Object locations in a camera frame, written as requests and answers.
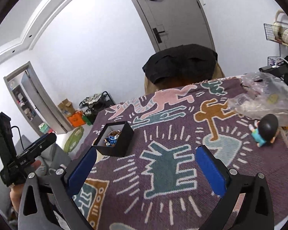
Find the gray door frame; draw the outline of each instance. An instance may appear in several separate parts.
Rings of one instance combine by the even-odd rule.
[[[51,113],[53,114],[53,116],[56,118],[56,120],[63,126],[62,128],[66,130],[66,133],[69,131],[72,131],[74,129],[74,127],[71,125],[71,123],[64,117],[64,115],[59,111],[59,109],[56,107],[56,105],[53,103],[53,101],[51,100],[51,98],[49,97],[49,95],[47,94],[45,88],[43,87],[42,83],[40,82],[39,78],[37,77],[31,62],[28,62],[26,64],[24,64],[23,66],[19,67],[18,69],[16,69],[14,72],[10,73],[9,75],[5,76],[4,82],[16,104],[16,106],[18,107],[18,109],[20,110],[20,112],[22,113],[22,115],[25,117],[25,119],[27,120],[27,122],[30,124],[30,126],[35,130],[35,132],[39,135],[42,136],[43,133],[40,131],[40,129],[35,126],[26,116],[26,114],[24,113],[24,111],[22,110],[21,106],[17,103],[17,99],[15,98],[12,90],[9,88],[9,82],[14,79],[17,75],[21,74],[22,72],[24,72],[25,70],[30,69],[30,78],[35,86],[35,88],[37,89],[38,93],[40,94],[40,97],[44,100],[46,106],[49,108],[49,110],[51,111]]]
[[[156,53],[159,52],[160,51],[159,44],[158,44],[158,42],[157,42],[157,40],[155,38],[155,35],[154,35],[154,33],[153,33],[152,29],[151,29],[151,26],[149,25],[148,20],[147,20],[145,14],[144,14],[139,2],[137,0],[131,0],[131,1],[132,1],[133,5],[134,5],[135,9],[137,10],[142,22],[143,22],[144,28],[146,29],[146,32],[148,34],[149,39],[151,40],[151,44],[153,45],[155,52]],[[208,30],[208,34],[209,34],[209,37],[210,37],[210,40],[211,40],[211,44],[212,44],[212,48],[213,48],[212,50],[215,51],[216,49],[215,49],[215,46],[214,46],[214,40],[212,38],[212,34],[211,34],[211,31],[210,31],[208,20],[206,18],[206,15],[205,15],[203,7],[202,7],[202,5],[200,3],[200,0],[197,0],[197,3],[198,3],[198,6],[200,7],[200,11],[201,11],[201,13],[203,15],[203,18],[204,18],[204,21],[205,21],[205,24],[206,24],[206,27],[207,27],[207,30]]]

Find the patterned blanket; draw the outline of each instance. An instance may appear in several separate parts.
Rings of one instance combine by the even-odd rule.
[[[128,156],[104,157],[74,196],[94,229],[198,229],[220,199],[195,162],[200,144],[241,174],[264,173],[275,224],[286,217],[288,147],[281,135],[272,147],[256,146],[248,129],[253,121],[227,110],[227,99],[243,92],[238,79],[209,81],[100,112],[77,156],[106,123],[128,121],[134,137]]]

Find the pink animal print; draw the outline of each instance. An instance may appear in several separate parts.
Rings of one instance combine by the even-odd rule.
[[[154,109],[151,112],[145,113],[141,116],[141,119],[143,120],[152,114],[163,111],[164,105],[166,103],[168,103],[169,105],[175,105],[185,100],[187,100],[189,103],[193,103],[194,102],[193,96],[192,95],[186,96],[186,94],[191,89],[196,89],[196,88],[197,88],[196,85],[187,85],[183,87],[181,90],[177,88],[170,88],[166,90],[156,91],[154,96],[149,100],[146,106],[141,105],[139,98],[126,101],[123,104],[117,104],[117,105],[111,106],[110,108],[114,110],[115,113],[113,116],[109,118],[109,120],[114,119],[115,117],[121,115],[129,107],[129,105],[133,105],[135,113],[143,113],[151,109],[155,104],[157,104],[156,109]]]

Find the finger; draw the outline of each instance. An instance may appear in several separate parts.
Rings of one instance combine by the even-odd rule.
[[[31,166],[37,170],[39,168],[39,166],[42,165],[42,162],[40,160],[36,160],[34,163],[31,164]]]
[[[21,201],[21,196],[15,197],[15,198],[11,197],[12,205],[17,213],[19,213],[20,201]]]
[[[24,184],[15,185],[11,188],[11,197],[12,196],[21,196],[22,190],[24,189]]]

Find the cartoon figure toy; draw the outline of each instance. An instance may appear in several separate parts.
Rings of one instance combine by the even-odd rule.
[[[260,121],[255,120],[255,128],[250,124],[248,127],[252,132],[252,137],[257,142],[257,146],[261,147],[264,144],[272,144],[277,137],[278,130],[278,120],[273,114],[267,114]]]

